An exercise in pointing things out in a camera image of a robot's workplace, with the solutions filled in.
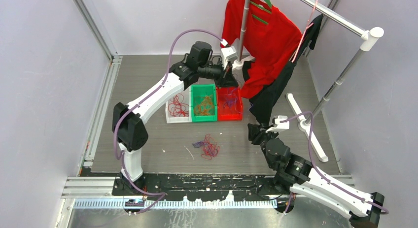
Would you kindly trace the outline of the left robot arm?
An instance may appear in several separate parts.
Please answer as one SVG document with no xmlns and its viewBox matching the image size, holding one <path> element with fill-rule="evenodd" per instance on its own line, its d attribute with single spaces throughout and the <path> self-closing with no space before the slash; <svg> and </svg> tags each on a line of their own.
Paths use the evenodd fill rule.
<svg viewBox="0 0 418 228">
<path fill-rule="evenodd" d="M 235 47 L 226 44 L 221 48 L 219 60 L 214 62 L 211 45 L 197 41 L 189 53 L 181 61 L 170 65 L 163 78 L 147 92 L 127 104 L 119 102 L 114 106 L 113 144 L 117 157 L 122 161 L 121 173 L 126 179 L 126 191 L 138 195 L 144 188 L 141 149 L 148 140 L 145 125 L 150 117 L 200 78 L 213 80 L 219 88 L 238 86 L 232 74 L 237 57 Z"/>
</svg>

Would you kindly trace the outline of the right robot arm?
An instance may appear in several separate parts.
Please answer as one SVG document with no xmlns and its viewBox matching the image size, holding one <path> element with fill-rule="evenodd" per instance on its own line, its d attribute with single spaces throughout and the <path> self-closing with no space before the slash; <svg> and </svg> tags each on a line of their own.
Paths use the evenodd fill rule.
<svg viewBox="0 0 418 228">
<path fill-rule="evenodd" d="M 248 124 L 248 140 L 259 145 L 270 169 L 274 189 L 309 197 L 344 216 L 353 228 L 376 228 L 383 213 L 384 196 L 366 193 L 326 174 L 290 151 L 278 133 L 264 125 Z"/>
</svg>

